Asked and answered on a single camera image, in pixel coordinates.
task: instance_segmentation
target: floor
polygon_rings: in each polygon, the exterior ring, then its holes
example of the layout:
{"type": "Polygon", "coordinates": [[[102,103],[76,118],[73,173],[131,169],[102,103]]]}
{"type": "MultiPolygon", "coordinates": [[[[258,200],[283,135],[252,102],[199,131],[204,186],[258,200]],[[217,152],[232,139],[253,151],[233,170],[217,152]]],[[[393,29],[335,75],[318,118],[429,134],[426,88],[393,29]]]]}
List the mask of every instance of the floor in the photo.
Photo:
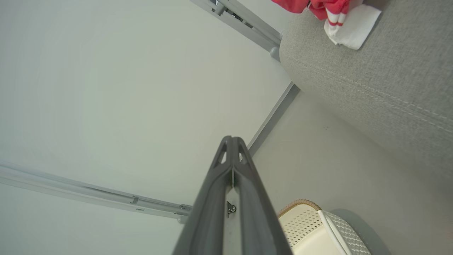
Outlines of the floor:
{"type": "Polygon", "coordinates": [[[276,211],[308,199],[348,221],[373,254],[453,254],[448,198],[303,92],[254,162],[276,211]]]}

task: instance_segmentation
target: white perforated basket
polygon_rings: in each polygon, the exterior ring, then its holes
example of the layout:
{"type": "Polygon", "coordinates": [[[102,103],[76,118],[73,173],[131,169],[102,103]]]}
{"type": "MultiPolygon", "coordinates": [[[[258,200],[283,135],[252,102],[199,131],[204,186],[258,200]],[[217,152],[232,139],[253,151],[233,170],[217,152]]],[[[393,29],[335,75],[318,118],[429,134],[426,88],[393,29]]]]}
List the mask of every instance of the white perforated basket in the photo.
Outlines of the white perforated basket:
{"type": "Polygon", "coordinates": [[[352,227],[308,200],[297,200],[279,212],[286,238],[298,254],[370,254],[352,227]]]}

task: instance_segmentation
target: red cloth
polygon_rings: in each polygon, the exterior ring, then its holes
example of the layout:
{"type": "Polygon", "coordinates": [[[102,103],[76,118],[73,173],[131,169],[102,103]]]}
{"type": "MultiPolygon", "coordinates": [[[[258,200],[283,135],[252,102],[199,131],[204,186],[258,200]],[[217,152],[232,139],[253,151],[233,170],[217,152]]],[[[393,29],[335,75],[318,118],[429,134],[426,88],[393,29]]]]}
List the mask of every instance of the red cloth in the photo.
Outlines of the red cloth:
{"type": "MultiPolygon", "coordinates": [[[[301,13],[307,7],[308,0],[272,0],[274,3],[280,5],[285,10],[301,13]]],[[[327,19],[327,12],[333,14],[347,14],[349,10],[349,1],[351,0],[311,0],[309,6],[310,11],[320,20],[327,19]]]]}

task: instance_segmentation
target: gray sofa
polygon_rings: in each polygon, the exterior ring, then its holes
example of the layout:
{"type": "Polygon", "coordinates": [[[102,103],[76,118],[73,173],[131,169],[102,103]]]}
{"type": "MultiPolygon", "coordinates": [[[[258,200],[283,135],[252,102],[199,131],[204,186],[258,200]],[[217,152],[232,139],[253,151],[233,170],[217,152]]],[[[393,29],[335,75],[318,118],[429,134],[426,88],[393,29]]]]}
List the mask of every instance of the gray sofa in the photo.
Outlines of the gray sofa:
{"type": "Polygon", "coordinates": [[[382,13],[357,51],[304,11],[284,32],[292,81],[392,155],[452,187],[453,2],[365,1],[382,13]]]}

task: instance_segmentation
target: stitched seam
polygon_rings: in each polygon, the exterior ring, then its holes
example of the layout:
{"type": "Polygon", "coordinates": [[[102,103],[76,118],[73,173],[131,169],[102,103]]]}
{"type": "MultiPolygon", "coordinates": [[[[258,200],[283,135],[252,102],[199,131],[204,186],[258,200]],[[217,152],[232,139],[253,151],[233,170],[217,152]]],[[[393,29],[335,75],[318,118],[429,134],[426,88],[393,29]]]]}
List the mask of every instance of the stitched seam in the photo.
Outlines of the stitched seam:
{"type": "MultiPolygon", "coordinates": [[[[323,75],[322,73],[318,72],[318,71],[315,70],[315,69],[312,69],[312,71],[315,72],[315,73],[317,73],[317,74],[319,74],[319,75],[323,75]]],[[[344,85],[344,86],[347,86],[347,87],[349,87],[349,88],[351,88],[351,89],[353,89],[353,90],[356,90],[356,91],[358,91],[358,92],[360,92],[360,93],[362,93],[362,94],[365,94],[365,95],[367,95],[367,96],[369,96],[369,97],[371,97],[371,98],[374,98],[374,99],[376,99],[376,100],[379,100],[380,102],[382,102],[382,103],[384,103],[384,104],[388,104],[391,108],[398,109],[398,110],[400,110],[400,111],[402,111],[402,112],[404,112],[404,113],[406,113],[406,114],[408,114],[408,115],[414,116],[414,117],[416,117],[416,118],[418,118],[418,119],[420,119],[420,120],[422,120],[422,121],[424,121],[424,122],[427,122],[427,123],[429,123],[429,124],[431,124],[431,125],[433,125],[433,126],[439,128],[439,129],[442,129],[442,130],[447,131],[447,132],[449,132],[449,133],[453,133],[453,131],[451,131],[451,130],[448,130],[448,129],[446,129],[446,128],[443,128],[443,127],[441,127],[441,126],[439,126],[439,125],[436,125],[435,123],[430,122],[430,121],[428,121],[428,120],[426,120],[426,119],[424,119],[424,118],[422,118],[422,117],[420,117],[420,116],[417,116],[417,115],[415,115],[415,114],[412,114],[412,113],[410,113],[410,112],[408,112],[408,111],[405,111],[405,110],[403,110],[403,109],[401,109],[401,108],[399,108],[399,107],[394,106],[394,105],[391,104],[391,103],[388,103],[388,102],[386,102],[386,101],[384,101],[384,100],[381,100],[381,99],[379,99],[377,96],[372,96],[372,95],[370,95],[370,94],[368,94],[368,93],[365,93],[365,92],[363,92],[363,91],[361,91],[361,90],[359,90],[359,89],[357,89],[357,88],[354,88],[354,87],[352,87],[352,86],[349,86],[349,85],[347,85],[347,84],[344,84],[344,83],[342,83],[341,81],[334,80],[334,79],[333,79],[332,77],[330,77],[330,76],[328,76],[328,77],[329,77],[329,79],[331,79],[331,80],[334,81],[334,82],[338,82],[338,83],[340,83],[340,84],[342,84],[342,85],[344,85]]]]}
{"type": "Polygon", "coordinates": [[[451,119],[449,119],[449,118],[447,118],[447,117],[445,117],[445,116],[443,116],[443,115],[440,115],[440,114],[438,114],[438,113],[435,113],[434,111],[427,110],[427,109],[424,109],[424,108],[422,108],[422,107],[420,107],[420,106],[418,106],[418,105],[415,105],[415,104],[413,104],[413,103],[406,102],[406,101],[404,101],[404,100],[402,100],[402,99],[400,99],[400,98],[391,96],[391,95],[389,95],[389,94],[387,94],[387,93],[385,93],[385,92],[382,92],[382,91],[380,91],[380,90],[377,90],[377,89],[371,88],[371,87],[369,87],[369,86],[363,85],[363,84],[361,84],[361,83],[358,83],[358,82],[356,82],[356,81],[353,81],[353,80],[351,80],[351,79],[348,79],[348,78],[346,78],[346,77],[344,77],[344,76],[341,76],[341,75],[339,75],[339,74],[337,74],[337,73],[331,72],[331,71],[326,70],[326,69],[323,69],[323,68],[321,68],[321,67],[313,66],[313,65],[308,64],[308,63],[301,63],[301,62],[299,62],[298,60],[296,60],[296,59],[294,59],[294,58],[292,58],[292,57],[289,57],[289,56],[286,56],[286,57],[289,58],[289,59],[291,59],[292,61],[295,61],[295,62],[299,63],[299,64],[302,64],[302,65],[311,67],[311,68],[313,68],[313,69],[319,69],[319,70],[324,71],[324,72],[327,72],[327,73],[331,73],[331,74],[333,74],[333,75],[335,75],[335,76],[338,76],[338,77],[341,77],[341,78],[343,78],[343,79],[345,79],[345,80],[347,80],[347,81],[356,83],[356,84],[361,85],[361,86],[363,86],[363,87],[369,88],[369,89],[371,89],[371,90],[373,90],[373,91],[377,91],[377,92],[379,92],[379,93],[382,93],[382,94],[384,94],[384,95],[387,95],[387,96],[389,96],[389,97],[392,97],[393,99],[396,99],[396,100],[398,100],[398,101],[400,101],[400,102],[403,102],[403,103],[405,103],[405,104],[407,104],[407,105],[416,107],[416,108],[418,108],[418,109],[420,109],[420,110],[423,110],[423,111],[425,111],[425,112],[427,112],[427,113],[429,113],[429,114],[432,114],[432,115],[435,115],[435,116],[439,116],[439,117],[441,117],[441,118],[443,118],[443,119],[446,119],[446,120],[448,120],[448,121],[453,122],[453,120],[451,120],[451,119]]]}

